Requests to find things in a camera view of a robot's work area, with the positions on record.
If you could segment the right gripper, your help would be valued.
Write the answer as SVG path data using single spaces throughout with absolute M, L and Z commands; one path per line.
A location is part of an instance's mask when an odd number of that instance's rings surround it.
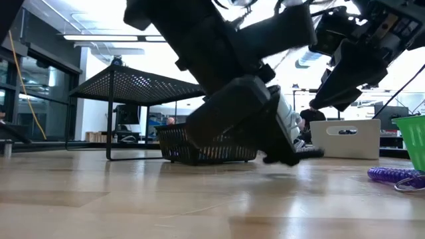
M 343 93 L 316 95 L 316 110 L 332 106 L 344 112 L 362 94 L 357 86 L 378 84 L 387 75 L 386 67 L 404 51 L 425 47 L 425 0 L 346 1 L 358 13 L 347 9 L 351 28 L 331 57 L 333 70 L 323 83 L 325 92 Z

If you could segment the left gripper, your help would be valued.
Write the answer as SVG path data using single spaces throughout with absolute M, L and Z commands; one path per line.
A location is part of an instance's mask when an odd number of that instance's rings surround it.
M 279 86 L 267 86 L 255 76 L 235 78 L 189 115 L 187 136 L 197 147 L 229 134 L 238 145 L 266 155 L 295 154 L 294 143 L 277 119 L 280 92 Z

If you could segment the black computer monitor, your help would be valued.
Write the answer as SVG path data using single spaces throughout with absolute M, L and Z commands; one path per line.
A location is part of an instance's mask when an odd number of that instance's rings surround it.
M 115 108 L 116 123 L 118 125 L 136 125 L 139 124 L 139 106 L 124 104 Z
M 381 121 L 390 121 L 393 118 L 404 118 L 409 116 L 409 110 L 407 107 L 402 106 L 387 106 L 380 112 L 377 119 Z

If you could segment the green plastic basket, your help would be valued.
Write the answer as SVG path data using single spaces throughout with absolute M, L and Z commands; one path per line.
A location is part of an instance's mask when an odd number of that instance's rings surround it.
M 410 160 L 416 170 L 425 172 L 425 116 L 395 118 Z

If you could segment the black plastic mesh basket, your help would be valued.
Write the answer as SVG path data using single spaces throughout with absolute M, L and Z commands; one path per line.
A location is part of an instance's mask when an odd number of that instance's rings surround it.
M 238 145 L 229 134 L 220 135 L 206 147 L 195 147 L 187 137 L 185 124 L 155 126 L 164 159 L 186 165 L 221 164 L 254 160 L 257 150 Z

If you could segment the black perforated metal shelf riser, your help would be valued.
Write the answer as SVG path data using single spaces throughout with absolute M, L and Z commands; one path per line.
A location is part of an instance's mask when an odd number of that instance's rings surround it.
M 204 94 L 197 84 L 113 64 L 74 88 L 69 92 L 68 97 L 108 103 L 107 140 L 104 145 L 106 159 L 112 161 L 112 149 L 120 148 L 113 142 L 113 104 L 150 108 L 159 104 L 204 96 Z

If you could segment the wooden crate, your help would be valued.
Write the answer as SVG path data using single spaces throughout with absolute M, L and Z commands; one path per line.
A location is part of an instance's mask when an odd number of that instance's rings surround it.
M 90 143 L 106 143 L 108 139 L 106 131 L 87 131 L 85 141 Z

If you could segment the long ceiling light strip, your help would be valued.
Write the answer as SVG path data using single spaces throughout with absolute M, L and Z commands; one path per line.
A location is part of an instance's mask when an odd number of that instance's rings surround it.
M 155 35 L 63 35 L 65 40 L 82 42 L 166 42 Z

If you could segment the purple coil keychain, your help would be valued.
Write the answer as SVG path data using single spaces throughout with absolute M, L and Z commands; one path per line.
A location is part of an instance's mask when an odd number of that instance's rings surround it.
M 373 167 L 367 171 L 367 175 L 373 181 L 392 183 L 399 192 L 425 191 L 425 171 Z

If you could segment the black aluminium table frame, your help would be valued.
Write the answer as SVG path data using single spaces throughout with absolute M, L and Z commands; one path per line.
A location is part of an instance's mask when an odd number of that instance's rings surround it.
M 160 150 L 159 144 L 121 144 L 113 143 L 113 149 L 148 149 L 148 150 Z M 13 153 L 24 153 L 32 151 L 56 151 L 64 149 L 106 149 L 106 143 L 91 143 L 83 141 L 71 141 L 68 145 L 64 141 L 36 141 L 31 144 L 16 142 L 12 146 Z M 410 156 L 406 149 L 386 149 L 380 148 L 381 157 L 392 157 L 398 159 L 410 159 Z

